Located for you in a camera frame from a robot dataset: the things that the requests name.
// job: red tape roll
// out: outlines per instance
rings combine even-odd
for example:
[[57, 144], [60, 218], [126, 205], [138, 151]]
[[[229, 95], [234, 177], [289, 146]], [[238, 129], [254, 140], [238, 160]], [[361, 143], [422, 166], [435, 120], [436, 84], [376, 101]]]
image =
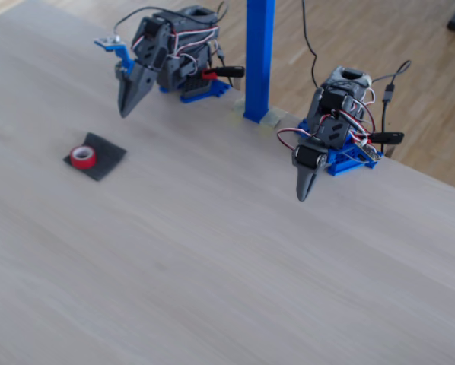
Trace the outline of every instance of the red tape roll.
[[70, 151], [70, 161], [77, 170], [87, 170], [96, 164], [96, 151], [89, 146], [78, 146]]

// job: black cloth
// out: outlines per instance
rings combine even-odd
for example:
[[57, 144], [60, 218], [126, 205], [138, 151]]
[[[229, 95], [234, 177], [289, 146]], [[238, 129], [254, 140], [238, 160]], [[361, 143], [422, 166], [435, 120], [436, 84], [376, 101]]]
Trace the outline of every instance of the black cloth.
[[[96, 181], [103, 179], [105, 175], [110, 173], [126, 154], [125, 149], [94, 133], [87, 134], [83, 145], [92, 147], [96, 151], [96, 164], [90, 169], [80, 171]], [[70, 155], [63, 160], [72, 166]]]

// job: blue vertical post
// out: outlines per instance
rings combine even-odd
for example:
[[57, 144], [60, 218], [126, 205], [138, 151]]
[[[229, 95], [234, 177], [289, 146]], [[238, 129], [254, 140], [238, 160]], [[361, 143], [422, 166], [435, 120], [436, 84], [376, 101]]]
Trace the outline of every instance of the blue vertical post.
[[275, 0], [247, 0], [246, 109], [259, 123], [268, 112]]

